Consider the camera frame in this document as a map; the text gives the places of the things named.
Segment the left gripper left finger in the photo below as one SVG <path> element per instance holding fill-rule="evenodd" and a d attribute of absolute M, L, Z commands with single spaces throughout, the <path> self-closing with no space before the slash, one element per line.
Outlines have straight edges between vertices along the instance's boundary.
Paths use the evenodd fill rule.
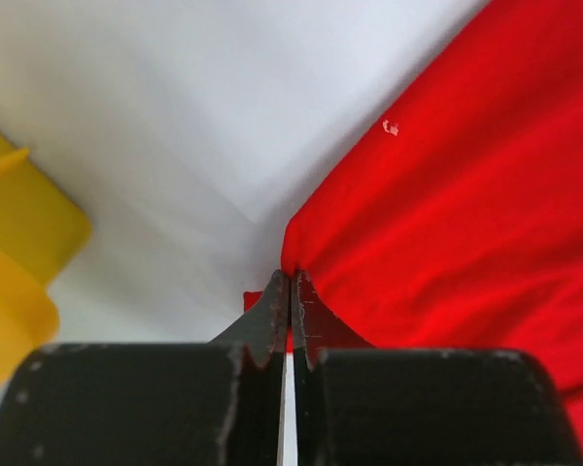
<path fill-rule="evenodd" d="M 0 403 L 0 465 L 277 465 L 290 282 L 208 343 L 46 345 Z"/>

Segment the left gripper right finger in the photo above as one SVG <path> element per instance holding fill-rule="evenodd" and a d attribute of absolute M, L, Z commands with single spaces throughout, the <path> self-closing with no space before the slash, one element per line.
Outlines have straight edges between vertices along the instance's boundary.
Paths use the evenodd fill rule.
<path fill-rule="evenodd" d="M 291 281 L 302 465 L 583 465 L 547 371 L 512 349 L 377 349 Z"/>

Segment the red t shirt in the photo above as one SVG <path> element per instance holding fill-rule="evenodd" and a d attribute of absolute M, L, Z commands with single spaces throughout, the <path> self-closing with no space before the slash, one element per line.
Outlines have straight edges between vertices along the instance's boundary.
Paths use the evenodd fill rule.
<path fill-rule="evenodd" d="M 290 220 L 281 266 L 375 346 L 511 348 L 583 447 L 583 1 L 492 1 Z"/>

